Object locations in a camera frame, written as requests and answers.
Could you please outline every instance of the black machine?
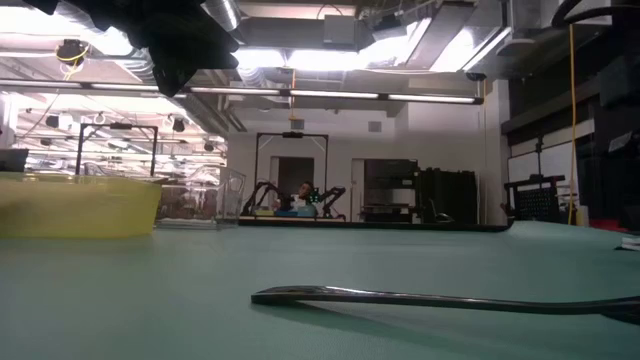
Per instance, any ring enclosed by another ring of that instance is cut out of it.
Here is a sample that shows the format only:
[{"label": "black machine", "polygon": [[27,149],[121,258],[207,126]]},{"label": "black machine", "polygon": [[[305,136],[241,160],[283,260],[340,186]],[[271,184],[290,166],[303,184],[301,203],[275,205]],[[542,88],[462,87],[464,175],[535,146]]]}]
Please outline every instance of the black machine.
[{"label": "black machine", "polygon": [[[262,188],[265,188],[264,193],[260,197],[260,200],[256,202],[256,196],[258,194],[258,191],[260,191],[260,189]],[[281,210],[289,211],[292,209],[291,203],[293,202],[293,197],[291,197],[291,195],[283,193],[280,189],[278,189],[272,183],[263,181],[263,182],[259,182],[256,185],[256,188],[253,190],[253,193],[251,193],[251,197],[244,204],[241,215],[251,216],[254,213],[255,208],[262,205],[264,198],[267,196],[267,194],[270,191],[273,191],[278,195],[278,200],[280,200],[280,204],[281,204],[280,205]],[[334,217],[333,215],[331,215],[331,206],[333,206],[333,204],[345,193],[345,191],[346,189],[343,187],[334,186],[324,194],[320,195],[318,188],[315,188],[310,196],[311,203],[321,203],[333,196],[331,200],[327,201],[322,206],[322,217],[325,219],[332,219]],[[346,217],[341,214],[338,214],[335,218],[346,220]]]},{"label": "black machine", "polygon": [[28,149],[1,149],[0,172],[24,172]]}]

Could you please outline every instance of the green table surface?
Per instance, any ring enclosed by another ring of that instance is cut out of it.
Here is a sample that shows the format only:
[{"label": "green table surface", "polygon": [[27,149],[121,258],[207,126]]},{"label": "green table surface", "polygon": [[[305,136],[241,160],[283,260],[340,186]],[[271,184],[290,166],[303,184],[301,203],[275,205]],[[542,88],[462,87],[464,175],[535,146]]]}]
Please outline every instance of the green table surface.
[{"label": "green table surface", "polygon": [[158,230],[0,240],[0,359],[640,359],[640,327],[389,305],[251,305],[280,285],[583,301],[640,295],[623,235],[544,223],[503,233]]}]

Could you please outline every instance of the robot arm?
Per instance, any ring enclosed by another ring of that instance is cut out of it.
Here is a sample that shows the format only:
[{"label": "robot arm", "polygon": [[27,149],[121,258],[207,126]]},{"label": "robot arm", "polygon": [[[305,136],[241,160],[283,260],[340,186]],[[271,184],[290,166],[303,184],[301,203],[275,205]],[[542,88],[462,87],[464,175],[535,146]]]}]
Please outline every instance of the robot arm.
[{"label": "robot arm", "polygon": [[329,189],[326,193],[320,195],[317,198],[317,202],[321,203],[327,200],[329,197],[333,196],[331,200],[329,200],[324,206],[322,206],[322,217],[329,218],[331,217],[331,206],[345,193],[346,189],[339,186],[334,186]]},{"label": "robot arm", "polygon": [[[260,201],[256,203],[256,195],[258,195],[258,191],[260,191],[260,189],[262,189],[263,187],[266,187],[266,189],[264,190],[264,193],[260,197]],[[287,210],[291,209],[291,201],[292,201],[291,196],[280,191],[280,189],[278,189],[272,183],[267,181],[262,181],[256,184],[256,188],[253,190],[253,193],[251,193],[251,197],[244,204],[244,207],[242,208],[242,216],[251,215],[251,213],[254,211],[254,208],[256,206],[262,205],[262,202],[264,201],[264,198],[267,196],[267,193],[269,191],[274,191],[276,194],[278,194],[278,199],[280,199],[280,203],[282,204],[281,209],[287,209]]]}]

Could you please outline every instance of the yellow plastic bin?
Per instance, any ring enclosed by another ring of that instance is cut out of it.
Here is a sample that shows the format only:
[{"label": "yellow plastic bin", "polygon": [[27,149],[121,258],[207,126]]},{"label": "yellow plastic bin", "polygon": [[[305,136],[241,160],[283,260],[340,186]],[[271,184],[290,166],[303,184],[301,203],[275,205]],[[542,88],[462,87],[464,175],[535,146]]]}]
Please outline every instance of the yellow plastic bin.
[{"label": "yellow plastic bin", "polygon": [[127,178],[0,173],[0,237],[149,234],[161,192]]}]

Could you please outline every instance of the yellow cable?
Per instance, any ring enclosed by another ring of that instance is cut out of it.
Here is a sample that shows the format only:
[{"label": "yellow cable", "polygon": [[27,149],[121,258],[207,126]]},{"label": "yellow cable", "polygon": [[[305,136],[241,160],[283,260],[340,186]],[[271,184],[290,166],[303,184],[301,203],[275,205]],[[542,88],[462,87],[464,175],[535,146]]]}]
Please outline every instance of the yellow cable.
[{"label": "yellow cable", "polygon": [[61,57],[59,57],[58,55],[56,55],[56,57],[57,57],[57,58],[58,58],[58,60],[60,60],[60,61],[74,61],[74,60],[78,60],[78,59],[80,59],[81,57],[85,56],[85,55],[87,54],[87,52],[89,52],[89,48],[90,48],[90,47],[91,47],[91,45],[88,45],[88,46],[84,49],[84,51],[82,52],[82,54],[80,54],[80,55],[76,55],[76,56],[74,56],[74,57],[70,57],[70,58],[61,58]]},{"label": "yellow cable", "polygon": [[569,225],[573,220],[573,169],[575,167],[576,158],[576,122],[577,104],[576,104],[576,59],[575,59],[575,44],[573,39],[573,25],[569,25],[569,50],[570,50],[570,63],[571,63],[571,110],[573,116],[573,123],[571,128],[571,175],[569,175]]},{"label": "yellow cable", "polygon": [[71,68],[71,70],[69,70],[69,72],[68,72],[68,73],[66,73],[66,74],[65,74],[64,79],[62,79],[62,81],[67,81],[67,80],[71,79],[71,76],[72,76],[73,74],[77,73],[77,71],[75,71],[75,70],[76,70],[76,68],[78,67],[78,60],[79,60],[79,59],[76,59],[76,60],[73,62],[73,67]]}]

